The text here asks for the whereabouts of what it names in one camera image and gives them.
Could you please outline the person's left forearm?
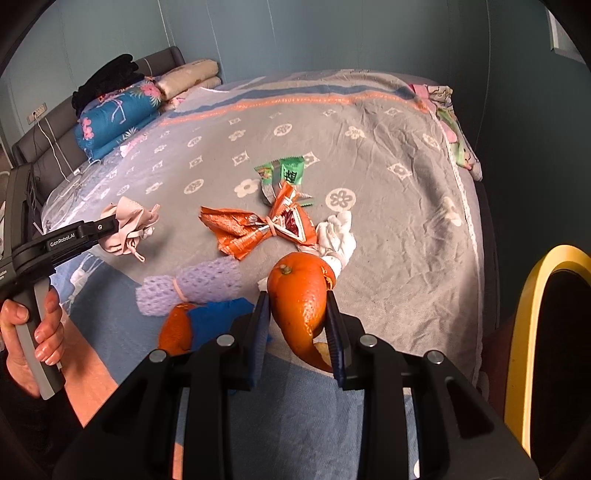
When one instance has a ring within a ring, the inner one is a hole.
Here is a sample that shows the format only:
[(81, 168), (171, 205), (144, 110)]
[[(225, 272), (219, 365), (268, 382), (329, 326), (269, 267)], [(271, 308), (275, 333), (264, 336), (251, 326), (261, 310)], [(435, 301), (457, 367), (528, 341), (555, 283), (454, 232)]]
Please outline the person's left forearm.
[(66, 313), (62, 315), (62, 325), (65, 390), (78, 420), (85, 426), (115, 391), (117, 383)]

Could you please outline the person's left hand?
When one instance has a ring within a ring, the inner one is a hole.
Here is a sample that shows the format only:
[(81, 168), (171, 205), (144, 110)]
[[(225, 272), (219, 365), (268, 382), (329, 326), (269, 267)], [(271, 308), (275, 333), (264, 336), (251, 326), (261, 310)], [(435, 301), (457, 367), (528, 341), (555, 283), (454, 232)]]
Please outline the person's left hand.
[(10, 377), (27, 394), (48, 400), (64, 384), (57, 369), (64, 352), (59, 297), (48, 279), (1, 307), (1, 336)]

